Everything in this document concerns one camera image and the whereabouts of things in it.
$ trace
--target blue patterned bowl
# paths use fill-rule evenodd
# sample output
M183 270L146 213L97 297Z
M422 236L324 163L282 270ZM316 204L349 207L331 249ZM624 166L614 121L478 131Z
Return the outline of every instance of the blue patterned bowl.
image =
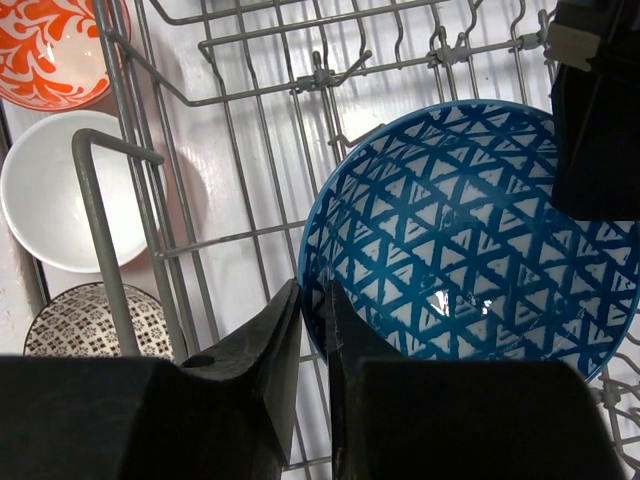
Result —
M560 359L593 378L638 303L633 222L578 222L550 205L552 117L501 101L420 110L333 173L305 228L298 278L324 354L324 286L401 352Z

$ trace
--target small bowl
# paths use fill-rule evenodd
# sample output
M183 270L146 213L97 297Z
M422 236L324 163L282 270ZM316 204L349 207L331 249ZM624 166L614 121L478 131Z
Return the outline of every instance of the small bowl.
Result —
M80 128L121 138L118 119L104 113L81 110L45 118L9 151L0 198L11 232L34 257L70 272L97 273L100 266L71 154L71 138ZM129 163L125 155L102 147L92 151L118 264L124 265L147 245ZM166 187L162 169L160 173Z
M91 105L109 92L90 0L0 0L0 8L0 96L59 112Z
M125 285L140 353L173 361L160 302ZM58 295L31 324L24 354L56 357L117 357L120 345L103 283L87 283Z
M634 222L551 206L548 113L494 100L437 105L362 142L313 205L299 255L307 327L324 352L324 288L401 352L562 360L593 378L638 303Z

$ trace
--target orange and white patterned bowl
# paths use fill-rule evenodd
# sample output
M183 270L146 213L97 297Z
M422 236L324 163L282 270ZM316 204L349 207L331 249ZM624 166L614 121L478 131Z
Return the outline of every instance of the orange and white patterned bowl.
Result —
M0 96L53 112L95 103L108 91L91 0L0 0Z

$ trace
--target metal dish rack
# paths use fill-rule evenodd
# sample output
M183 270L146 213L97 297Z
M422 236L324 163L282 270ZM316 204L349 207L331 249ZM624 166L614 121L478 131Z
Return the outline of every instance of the metal dish rack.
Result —
M125 354L138 349L92 144L130 155L153 274L181 361L250 318L247 312L294 275L313 198L372 129L458 98L550 108L556 66L543 51L551 0L132 3L139 32L131 43L120 1L94 0L124 140L87 130L74 138ZM163 163L172 178L168 201L158 175ZM193 199L193 165L209 174L204 202ZM203 203L213 214L199 227ZM239 269L229 258L240 259ZM630 476L640 478L640 340L632 335L592 390ZM330 478L326 369L308 339L300 362L284 478Z

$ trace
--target dishwasher rack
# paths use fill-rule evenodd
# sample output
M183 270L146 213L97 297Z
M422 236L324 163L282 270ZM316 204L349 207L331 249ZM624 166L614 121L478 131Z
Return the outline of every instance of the dishwasher rack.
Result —
M162 0L132 3L135 8L130 13L140 29L137 46L127 40L121 2L94 0L123 140L83 130L73 145L125 354L139 351L93 168L92 144L129 155L153 275L180 362L200 351L201 344L207 346L221 336L219 309L225 310L220 307L224 299L215 298L216 289L211 286L216 283L211 280L212 271L217 271L216 261L221 260L211 249L242 242L251 245L243 250L255 267L245 274L245 290L258 298L258 306L264 305L278 284L296 271L304 217L330 171L362 138L397 116L379 116L377 107L387 102L387 92L395 95L398 113L482 96L550 108L548 93L556 65L545 59L543 51L554 14L551 1L194 0L179 2L175 12ZM488 16L500 22L488 23ZM189 55L167 65L165 50L170 48L158 47L154 39L159 28L188 32L172 38ZM183 78L185 69L190 78ZM359 81L367 83L355 86ZM506 94L498 83L506 85ZM180 145L182 136L194 135L191 130L208 125L185 127L191 112L209 108L215 108L211 130L200 138L210 138L213 145L224 143L227 155L214 159L216 153L211 152L206 161L226 162L220 168L231 172L234 184L214 187L237 194L233 216L242 218L240 227L221 228L224 235L203 239L194 214L199 205L190 199L181 158L189 152ZM290 122L288 136L281 134L283 119ZM247 134L257 141L247 146ZM253 154L247 154L250 148ZM287 148L294 155L282 155ZM177 222L163 192L159 168L171 172ZM254 170L266 172L266 190L256 189ZM292 180L289 170L298 176ZM273 207L268 215L261 213L265 204ZM231 218L227 207L216 213ZM252 272L259 279L258 288L252 283ZM206 321L196 322L196 318ZM315 405L322 417L315 428L323 431L313 431L311 436L327 440L326 370L311 342L303 342L301 369L310 366L318 393ZM609 420L616 451L634 478L640 478L640 368L635 357L639 345L632 329L610 367L592 384ZM305 428L309 430L309 423L298 409L295 451L285 475L329 478L330 450L310 448Z

